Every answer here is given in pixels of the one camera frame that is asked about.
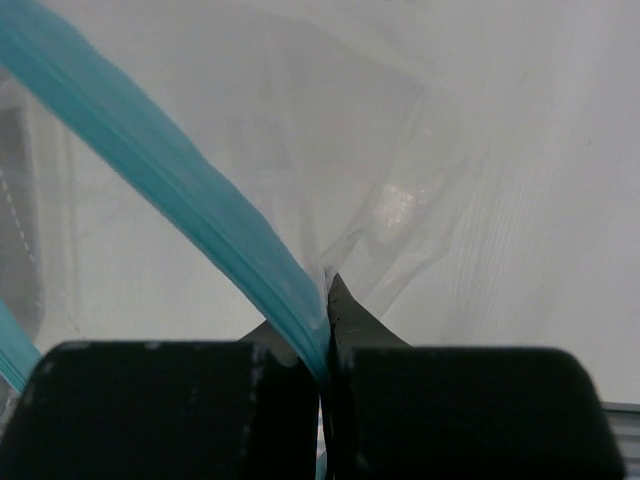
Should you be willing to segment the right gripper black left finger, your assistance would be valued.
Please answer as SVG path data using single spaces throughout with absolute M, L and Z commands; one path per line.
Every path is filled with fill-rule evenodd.
M 1 441 L 5 479 L 312 479 L 319 393 L 281 335 L 66 342 Z

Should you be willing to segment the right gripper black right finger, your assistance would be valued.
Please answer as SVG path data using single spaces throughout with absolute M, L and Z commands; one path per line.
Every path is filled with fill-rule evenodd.
M 594 384 L 553 348 L 414 347 L 332 282 L 328 466 L 337 479 L 621 479 Z

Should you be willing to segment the clear zip top bag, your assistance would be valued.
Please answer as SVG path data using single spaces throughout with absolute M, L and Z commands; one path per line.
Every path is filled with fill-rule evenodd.
M 5 1 L 1 372 L 273 322 L 335 277 L 414 345 L 639 399 L 635 1 Z

